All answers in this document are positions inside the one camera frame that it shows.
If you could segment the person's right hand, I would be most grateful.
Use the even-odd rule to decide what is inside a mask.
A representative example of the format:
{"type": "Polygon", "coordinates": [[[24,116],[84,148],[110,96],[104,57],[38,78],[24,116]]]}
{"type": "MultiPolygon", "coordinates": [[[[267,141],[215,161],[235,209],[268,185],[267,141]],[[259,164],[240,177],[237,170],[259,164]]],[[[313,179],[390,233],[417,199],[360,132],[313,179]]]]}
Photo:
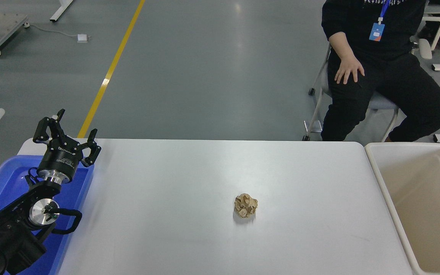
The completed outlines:
{"type": "Polygon", "coordinates": [[[340,67],[335,75],[337,84],[348,84],[350,76],[353,77],[353,82],[357,83],[360,75],[365,76],[365,70],[355,56],[345,56],[340,59],[340,67]]]}

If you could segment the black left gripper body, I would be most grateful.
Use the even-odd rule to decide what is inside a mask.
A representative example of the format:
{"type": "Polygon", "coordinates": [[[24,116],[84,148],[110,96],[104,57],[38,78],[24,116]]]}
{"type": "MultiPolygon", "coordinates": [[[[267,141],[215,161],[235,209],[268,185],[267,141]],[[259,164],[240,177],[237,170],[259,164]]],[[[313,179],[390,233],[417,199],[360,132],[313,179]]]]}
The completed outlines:
{"type": "Polygon", "coordinates": [[[74,150],[78,143],[67,137],[63,139],[63,142],[59,139],[52,139],[38,166],[38,175],[44,177],[44,171],[55,170],[68,178],[73,178],[81,159],[81,153],[74,150]]]}

